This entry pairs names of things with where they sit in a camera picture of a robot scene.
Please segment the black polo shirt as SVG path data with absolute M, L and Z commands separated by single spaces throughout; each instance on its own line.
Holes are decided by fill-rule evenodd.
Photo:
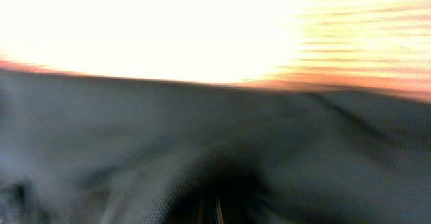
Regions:
M 429 223 L 430 105 L 1 72 L 2 223 Z

